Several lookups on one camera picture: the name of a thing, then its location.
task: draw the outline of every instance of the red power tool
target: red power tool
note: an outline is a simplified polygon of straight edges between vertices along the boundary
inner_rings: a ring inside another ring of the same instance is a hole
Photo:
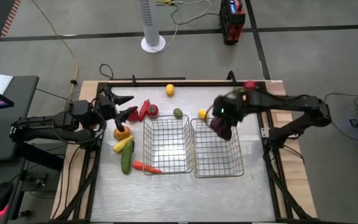
[[[246,13],[241,0],[222,0],[219,11],[219,25],[223,34],[223,42],[233,45],[239,41],[242,26],[246,22]]]

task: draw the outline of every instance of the orange carrot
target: orange carrot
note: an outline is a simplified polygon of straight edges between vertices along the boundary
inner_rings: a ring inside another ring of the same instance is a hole
[[[160,174],[162,173],[162,171],[160,171],[159,169],[156,169],[152,166],[143,164],[143,162],[139,162],[139,161],[135,161],[134,165],[132,165],[133,168],[137,169],[137,170],[145,170],[147,172],[152,172],[154,174]]]

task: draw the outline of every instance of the concrete floor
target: concrete floor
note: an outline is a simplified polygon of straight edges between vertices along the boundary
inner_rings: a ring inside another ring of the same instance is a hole
[[[218,12],[219,0],[211,0]],[[253,0],[258,27],[334,26],[358,24],[358,1]],[[59,34],[139,32],[135,0],[37,0]],[[200,12],[202,5],[180,6],[178,19]],[[174,30],[171,7],[159,7],[161,30]],[[206,16],[181,29],[216,28],[218,18]],[[246,27],[250,27],[247,18]],[[22,0],[8,36],[53,35],[30,0]],[[271,79],[284,80],[287,93],[324,97],[330,92],[358,94],[358,30],[261,33]],[[80,66],[80,81],[104,80],[99,65],[108,63],[114,77],[186,77],[223,79],[229,70],[238,79],[263,79],[254,38],[244,33],[235,46],[220,34],[179,35],[171,47],[150,55],[140,37],[68,40]],[[38,75],[39,88],[68,96],[75,63],[59,40],[0,42],[0,73]],[[37,92],[30,116],[58,113],[63,100]],[[358,114],[353,98],[328,99],[333,120],[351,136],[358,129],[348,120]],[[358,142],[333,126],[310,128],[300,138],[311,192],[320,219],[358,223]],[[31,205],[40,200],[26,197]],[[16,223],[27,223],[18,220]]]

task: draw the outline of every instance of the red chili pepper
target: red chili pepper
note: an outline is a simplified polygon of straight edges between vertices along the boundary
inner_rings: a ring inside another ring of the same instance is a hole
[[[156,116],[158,114],[158,107],[155,105],[149,105],[146,114],[149,116]]]
[[[128,121],[139,121],[139,112],[137,109],[128,117]]]
[[[142,108],[140,109],[139,112],[139,121],[143,121],[144,117],[146,117],[146,111],[149,105],[150,105],[150,100],[145,100],[143,102]]]

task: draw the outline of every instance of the metal wire basket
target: metal wire basket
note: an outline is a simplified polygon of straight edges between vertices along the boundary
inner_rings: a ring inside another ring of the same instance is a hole
[[[161,174],[191,172],[189,117],[146,118],[143,163],[161,170]]]
[[[237,128],[232,127],[230,141],[220,138],[210,127],[212,119],[191,120],[195,176],[239,177],[244,174]]]

